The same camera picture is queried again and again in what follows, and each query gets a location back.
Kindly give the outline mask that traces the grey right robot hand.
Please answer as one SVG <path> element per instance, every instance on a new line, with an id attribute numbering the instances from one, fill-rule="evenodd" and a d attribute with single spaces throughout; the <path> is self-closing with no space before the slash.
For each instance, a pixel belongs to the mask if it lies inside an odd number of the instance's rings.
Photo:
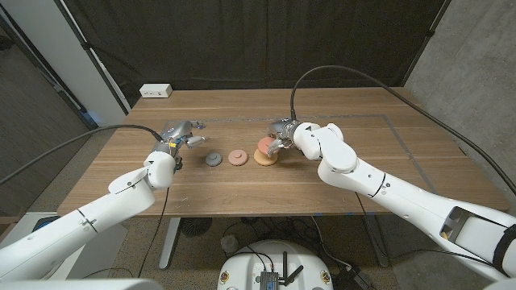
<path id="1" fill-rule="evenodd" d="M 267 156 L 271 157 L 280 149 L 291 148 L 294 145 L 293 135 L 301 123 L 298 120 L 284 118 L 268 125 L 268 135 L 273 141 L 268 145 Z"/>

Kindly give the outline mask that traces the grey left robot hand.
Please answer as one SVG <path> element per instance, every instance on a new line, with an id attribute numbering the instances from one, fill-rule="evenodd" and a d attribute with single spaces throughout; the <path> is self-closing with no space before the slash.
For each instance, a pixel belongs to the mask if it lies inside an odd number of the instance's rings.
<path id="1" fill-rule="evenodd" d="M 152 151 L 162 151 L 177 157 L 180 148 L 185 145 L 189 149 L 197 147 L 206 141 L 205 137 L 193 135 L 193 129 L 203 129 L 205 125 L 199 121 L 184 121 L 170 127 L 160 134 L 162 141 L 158 141 Z"/>

